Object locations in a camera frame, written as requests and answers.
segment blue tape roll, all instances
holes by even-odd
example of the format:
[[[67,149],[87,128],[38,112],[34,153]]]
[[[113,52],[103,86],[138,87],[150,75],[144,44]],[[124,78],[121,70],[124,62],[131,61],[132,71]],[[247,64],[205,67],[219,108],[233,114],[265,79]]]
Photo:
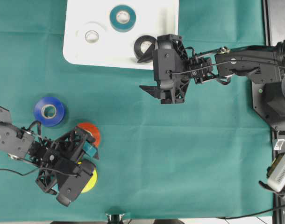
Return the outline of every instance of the blue tape roll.
[[[55,109],[55,113],[52,117],[47,117],[44,114],[45,109],[49,106]],[[34,108],[34,116],[36,120],[40,121],[42,125],[46,127],[58,125],[64,118],[64,113],[63,103],[54,97],[44,97],[40,99]]]
[[[125,22],[118,21],[119,17],[128,17]],[[131,30],[136,22],[136,14],[132,8],[126,5],[119,5],[113,8],[110,13],[110,22],[112,27],[119,32],[127,32]]]

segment cable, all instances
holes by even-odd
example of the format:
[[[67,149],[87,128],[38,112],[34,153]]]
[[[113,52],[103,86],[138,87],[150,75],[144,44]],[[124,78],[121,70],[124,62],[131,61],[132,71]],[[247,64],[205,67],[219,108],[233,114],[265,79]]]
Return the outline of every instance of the cable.
[[[18,175],[20,175],[20,176],[26,176],[26,175],[28,175],[28,174],[31,174],[31,173],[37,171],[38,169],[39,169],[39,168],[35,168],[35,169],[33,169],[33,170],[31,170],[31,171],[25,173],[25,174],[19,173],[19,172],[17,172],[17,171],[11,170],[11,169],[1,169],[1,168],[0,168],[0,171],[8,171],[8,172],[12,172],[12,173],[18,174]]]
[[[56,173],[59,173],[59,174],[62,174],[62,175],[65,175],[65,176],[78,176],[78,174],[68,174],[68,173],[63,173],[57,169],[52,169],[52,168],[45,168],[45,167],[40,167],[39,168],[40,170],[48,170],[48,171],[53,171],[53,172],[56,172]]]
[[[65,175],[65,176],[78,176],[77,174],[68,174],[68,173],[64,173],[64,172],[61,172],[59,170],[52,169],[52,168],[38,167],[36,164],[32,163],[31,161],[28,161],[28,160],[25,160],[25,159],[22,159],[22,158],[18,158],[17,161],[22,161],[22,162],[24,162],[26,164],[36,166],[37,168],[35,168],[35,169],[29,171],[28,173],[25,173],[25,174],[19,173],[19,172],[15,171],[15,170],[11,170],[11,169],[1,169],[0,168],[0,171],[8,171],[8,172],[12,172],[12,173],[18,174],[20,176],[26,176],[26,175],[31,174],[31,173],[37,171],[38,169],[40,169],[40,170],[53,171],[53,172],[56,172],[56,173],[59,173],[59,174]]]
[[[281,68],[281,69],[285,69],[285,66],[274,64],[274,63],[259,62],[259,61],[252,61],[252,60],[230,60],[230,61],[224,61],[224,62],[219,62],[219,63],[211,64],[211,65],[208,65],[208,66],[204,66],[204,67],[199,68],[199,69],[193,69],[193,70],[182,71],[182,72],[171,72],[171,74],[172,75],[182,75],[182,74],[190,73],[190,72],[193,72],[193,71],[199,71],[199,70],[203,70],[203,69],[208,69],[208,68],[211,68],[211,67],[214,67],[214,66],[227,64],[227,63],[233,63],[233,62],[247,62],[247,63],[266,64],[266,65],[272,65],[274,67],[278,67],[278,68]]]
[[[27,131],[31,131],[31,129],[32,129],[35,125],[37,125],[37,134],[40,136],[40,135],[41,135],[41,125],[42,125],[42,124],[41,124],[41,122],[38,121],[38,120],[35,120],[34,122],[32,122],[32,123],[30,124],[30,126],[28,127]],[[38,139],[39,139],[41,145],[43,145],[43,140],[42,140],[42,138],[41,138],[41,137],[38,137]]]
[[[283,209],[285,208],[285,204],[284,205],[281,205],[281,206],[278,206],[276,208],[272,208],[272,209],[268,209],[268,210],[264,210],[264,211],[261,211],[261,212],[256,212],[256,213],[253,213],[253,214],[248,214],[248,215],[244,215],[244,216],[237,216],[237,217],[218,217],[219,219],[238,219],[238,218],[245,218],[245,217],[250,217],[250,216],[257,216],[257,215],[261,215],[261,214],[264,214],[266,212],[270,212],[270,211],[276,211],[276,210],[279,210],[279,209]]]
[[[262,219],[260,219],[258,216],[257,216],[257,219],[259,219],[262,223],[267,224],[267,223],[266,223],[266,222],[264,222]]]

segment teal tape roll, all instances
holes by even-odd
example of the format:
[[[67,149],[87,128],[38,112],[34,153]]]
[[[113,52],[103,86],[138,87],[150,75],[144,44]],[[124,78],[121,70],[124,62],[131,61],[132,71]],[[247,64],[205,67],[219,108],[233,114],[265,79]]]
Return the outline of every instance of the teal tape roll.
[[[136,14],[129,6],[119,5],[111,10],[110,22],[115,30],[119,32],[128,32],[135,25]]]

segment tape roll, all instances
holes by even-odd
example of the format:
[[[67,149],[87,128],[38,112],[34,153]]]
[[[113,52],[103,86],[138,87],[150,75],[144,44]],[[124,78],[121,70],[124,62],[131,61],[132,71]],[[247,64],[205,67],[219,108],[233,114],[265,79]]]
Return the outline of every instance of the tape roll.
[[[136,22],[135,11],[126,5],[119,5],[113,8],[110,13],[112,27],[119,32],[128,32]]]
[[[135,57],[137,59],[140,59],[143,54],[146,52],[146,50],[148,49],[146,46],[151,46],[152,44],[155,44],[157,41],[157,39],[155,37],[149,36],[149,35],[145,35],[145,36],[141,36],[140,38],[138,38],[135,43],[134,43],[134,54]]]
[[[91,179],[88,181],[88,183],[86,184],[86,186],[82,189],[81,193],[86,193],[89,192],[91,189],[94,188],[94,186],[96,185],[98,180],[98,174],[97,174],[97,170],[96,168],[93,171],[93,176],[91,177]]]
[[[84,48],[102,46],[106,42],[106,30],[96,22],[84,24],[77,32],[76,37]]]
[[[53,109],[52,115],[47,114],[48,109]],[[65,110],[63,103],[54,97],[44,97],[40,99],[34,108],[34,116],[46,127],[58,125],[64,118]]]
[[[99,146],[101,142],[101,135],[100,135],[99,129],[95,125],[91,123],[81,123],[81,124],[78,124],[78,127],[89,132],[96,139],[96,141],[94,142],[94,145],[96,147]]]

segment red tape roll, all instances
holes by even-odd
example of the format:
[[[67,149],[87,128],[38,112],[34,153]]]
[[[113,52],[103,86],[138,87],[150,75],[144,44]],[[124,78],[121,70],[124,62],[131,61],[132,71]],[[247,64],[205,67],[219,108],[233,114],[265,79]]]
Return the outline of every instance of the red tape roll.
[[[94,145],[96,147],[99,146],[101,142],[101,135],[100,135],[98,128],[95,125],[91,123],[81,123],[81,124],[78,124],[78,127],[89,132],[96,139],[96,141],[94,142]]]

